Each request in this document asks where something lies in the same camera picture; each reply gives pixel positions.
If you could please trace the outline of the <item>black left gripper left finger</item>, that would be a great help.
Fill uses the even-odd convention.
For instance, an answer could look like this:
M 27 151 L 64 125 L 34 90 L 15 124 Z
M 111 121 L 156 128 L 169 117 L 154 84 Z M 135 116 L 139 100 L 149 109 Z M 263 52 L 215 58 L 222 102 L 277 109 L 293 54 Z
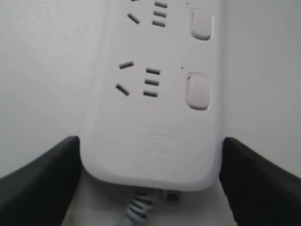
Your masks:
M 0 179 L 2 226 L 61 226 L 80 181 L 80 140 L 70 136 Z

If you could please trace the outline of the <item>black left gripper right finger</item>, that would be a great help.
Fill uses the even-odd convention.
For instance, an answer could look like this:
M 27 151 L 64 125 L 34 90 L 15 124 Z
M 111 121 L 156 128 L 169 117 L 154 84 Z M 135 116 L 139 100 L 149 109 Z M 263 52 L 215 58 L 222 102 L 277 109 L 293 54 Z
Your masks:
M 301 179 L 233 137 L 222 145 L 219 180 L 238 226 L 301 224 Z

